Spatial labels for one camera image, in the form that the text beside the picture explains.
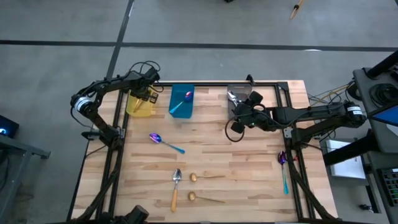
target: wooden tabletop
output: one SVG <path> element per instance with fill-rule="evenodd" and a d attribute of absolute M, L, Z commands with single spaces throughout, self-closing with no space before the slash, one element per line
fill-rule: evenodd
<path fill-rule="evenodd" d="M 309 106 L 304 82 L 288 83 L 293 107 Z M 254 87 L 253 90 L 263 95 L 262 104 L 266 107 L 276 106 L 273 87 Z M 115 215 L 126 215 L 135 205 L 141 205 L 150 213 L 149 222 L 297 221 L 289 169 L 286 164 L 290 193 L 285 195 L 281 166 L 276 159 L 277 153 L 285 148 L 281 131 L 246 128 L 243 140 L 233 143 L 224 133 L 228 119 L 226 87 L 196 87 L 191 119 L 174 119 L 169 115 L 170 94 L 171 89 L 165 88 L 159 95 L 151 117 L 129 120 Z M 108 93 L 99 109 L 107 123 L 113 121 L 117 95 L 116 91 Z M 302 122 L 298 126 L 312 124 Z M 186 153 L 179 154 L 165 144 L 152 142 L 150 133 L 160 134 L 163 140 L 185 149 Z M 238 136 L 232 130 L 228 134 Z M 101 146 L 99 141 L 91 142 L 88 153 Z M 308 147 L 303 150 L 303 156 L 312 192 L 329 213 L 337 217 L 322 153 Z M 81 215 L 98 193 L 105 158 L 106 150 L 103 150 L 86 159 L 72 218 Z M 178 184 L 177 211 L 172 213 L 172 175 L 176 168 L 181 169 L 182 180 Z M 193 183 L 189 181 L 192 172 L 225 177 L 200 178 Z M 190 191 L 225 203 L 200 198 L 191 202 Z M 301 189 L 300 198 L 308 217 Z"/>

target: gray floor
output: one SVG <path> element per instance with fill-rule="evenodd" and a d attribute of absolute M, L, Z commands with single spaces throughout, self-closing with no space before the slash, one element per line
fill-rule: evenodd
<path fill-rule="evenodd" d="M 289 21 L 296 1 L 136 0 L 125 42 L 230 43 L 398 47 L 398 7 L 393 0 L 305 2 Z M 0 2 L 0 39 L 116 41 L 127 0 L 7 0 Z M 21 124 L 18 139 L 51 150 L 34 159 L 13 219 L 28 223 L 66 219 L 87 141 L 69 115 L 81 87 L 106 75 L 113 47 L 0 45 L 0 114 Z M 140 60 L 162 66 L 162 80 L 305 80 L 309 93 L 343 85 L 352 71 L 372 67 L 390 52 L 122 48 L 115 73 Z M 361 137 L 339 129 L 338 137 Z M 368 203 L 364 187 L 331 181 L 340 218 L 387 223 L 385 214 L 356 208 Z"/>

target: purple spoon head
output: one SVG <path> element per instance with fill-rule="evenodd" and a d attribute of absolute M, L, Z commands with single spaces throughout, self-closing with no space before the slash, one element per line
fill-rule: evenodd
<path fill-rule="evenodd" d="M 278 162 L 283 165 L 286 162 L 286 155 L 284 151 L 278 153 Z"/>
<path fill-rule="evenodd" d="M 193 93 L 191 91 L 187 92 L 184 97 L 184 101 L 188 102 L 193 99 Z"/>
<path fill-rule="evenodd" d="M 161 143 L 162 142 L 162 138 L 160 137 L 160 135 L 158 135 L 156 133 L 150 133 L 149 137 L 152 139 L 152 141 L 154 141 L 156 143 Z"/>

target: computer screen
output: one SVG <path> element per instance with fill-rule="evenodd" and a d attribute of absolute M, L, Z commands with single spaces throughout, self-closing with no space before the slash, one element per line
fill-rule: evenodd
<path fill-rule="evenodd" d="M 398 126 L 398 105 L 372 115 L 372 118 L 380 122 Z"/>

